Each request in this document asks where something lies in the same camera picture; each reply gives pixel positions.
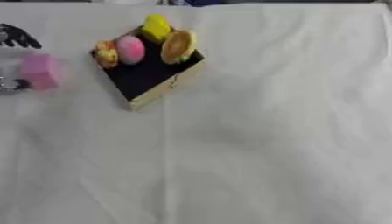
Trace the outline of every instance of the white surface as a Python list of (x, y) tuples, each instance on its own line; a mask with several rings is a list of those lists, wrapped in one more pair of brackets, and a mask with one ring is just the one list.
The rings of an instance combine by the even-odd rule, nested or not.
[[(130, 113), (87, 53), (148, 13), (195, 30), (208, 69)], [(68, 71), (0, 98), (0, 223), (392, 222), (384, 5), (1, 3), (0, 21)]]

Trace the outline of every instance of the toy food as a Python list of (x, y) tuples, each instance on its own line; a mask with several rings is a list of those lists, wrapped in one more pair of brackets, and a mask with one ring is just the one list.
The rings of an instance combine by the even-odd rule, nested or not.
[(59, 85), (59, 65), (49, 54), (27, 56), (22, 61), (20, 73), (31, 83), (32, 89), (44, 90)]
[(161, 58), (166, 64), (186, 61), (195, 51), (196, 35), (191, 31), (174, 31), (162, 45)]
[(144, 20), (142, 32), (161, 42), (172, 31), (166, 18), (159, 14), (151, 14)]
[(116, 67), (118, 64), (117, 50), (111, 41), (99, 41), (95, 45), (94, 56), (104, 68)]
[(126, 35), (115, 42), (118, 57), (124, 64), (134, 65), (144, 57), (144, 44), (134, 36)]

